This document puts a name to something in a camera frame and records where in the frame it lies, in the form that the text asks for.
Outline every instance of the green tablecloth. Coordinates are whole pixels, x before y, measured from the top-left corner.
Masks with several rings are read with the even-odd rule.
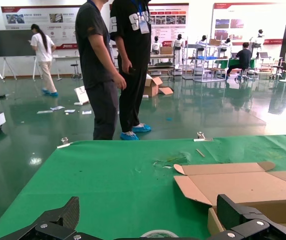
[[[220,60],[217,60],[215,61],[215,63],[221,63],[221,69],[226,69],[227,68],[227,61],[224,60],[224,61],[220,61]],[[237,65],[239,64],[239,59],[230,59],[229,60],[229,63],[228,63],[228,66],[231,66],[231,65]],[[255,68],[255,59],[251,59],[251,62],[250,62],[250,68]]]
[[[206,157],[201,157],[199,149]],[[208,207],[184,197],[163,161],[178,152],[190,164],[272,161],[286,171],[286,136],[151,141],[83,141],[57,149],[0,219],[0,237],[31,224],[43,211],[80,197],[77,230],[104,240],[169,230],[205,239]]]

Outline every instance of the shiny epoxy floor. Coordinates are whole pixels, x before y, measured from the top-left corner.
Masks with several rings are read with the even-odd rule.
[[[243,85],[233,78],[228,84],[179,77],[163,81],[175,92],[143,99],[140,119],[153,131],[140,135],[141,140],[195,138],[196,132],[204,132],[208,138],[286,134],[286,83],[265,76]],[[41,95],[40,79],[36,83],[30,79],[0,83],[0,93],[9,94],[7,100],[0,100],[0,111],[7,119],[0,134],[0,216],[61,144],[61,138],[71,142],[92,139],[94,115],[81,114],[90,105],[74,106],[73,89],[78,86],[79,82],[64,78],[56,82],[60,96],[51,98]],[[36,114],[56,106],[76,112]],[[118,125],[116,140],[120,132]]]

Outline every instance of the ponytail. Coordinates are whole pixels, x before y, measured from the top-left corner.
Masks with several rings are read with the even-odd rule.
[[[36,29],[36,31],[41,34],[42,39],[43,39],[43,44],[45,46],[46,52],[48,52],[48,43],[47,43],[47,38],[46,35],[44,34],[44,32],[39,28],[39,26],[37,24],[33,24],[32,25],[32,30]]]

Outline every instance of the id badge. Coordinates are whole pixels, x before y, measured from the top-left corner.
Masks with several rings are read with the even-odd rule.
[[[142,34],[149,34],[149,28],[144,16],[139,17],[139,28]]]

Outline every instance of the black t-shirt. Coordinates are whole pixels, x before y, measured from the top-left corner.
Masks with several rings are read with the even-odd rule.
[[[105,69],[96,56],[88,37],[102,35],[105,46],[110,54],[109,33],[101,13],[93,4],[83,4],[76,16],[76,39],[81,60],[81,68],[86,89],[97,83],[112,81],[112,75]]]
[[[243,67],[243,68],[248,68],[249,67],[249,63],[251,61],[252,58],[252,53],[250,50],[248,49],[243,49],[241,51],[239,51],[236,55],[237,58],[239,58],[239,64]]]
[[[152,41],[148,2],[148,0],[114,0],[112,4],[109,25],[111,39],[115,40],[117,36],[123,38],[127,56],[134,69],[147,67],[150,61]],[[146,34],[142,34],[139,27],[139,3],[149,28],[149,33]]]

